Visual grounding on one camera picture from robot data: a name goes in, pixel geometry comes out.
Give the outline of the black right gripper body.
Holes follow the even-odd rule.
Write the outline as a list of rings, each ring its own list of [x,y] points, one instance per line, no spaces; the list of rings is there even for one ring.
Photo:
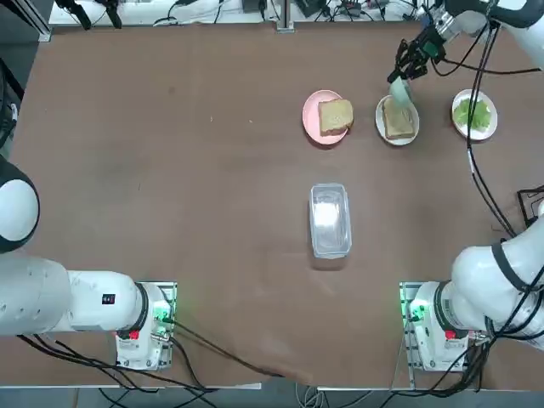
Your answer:
[[[415,42],[416,47],[428,59],[442,60],[445,57],[445,40],[433,24],[425,26]]]

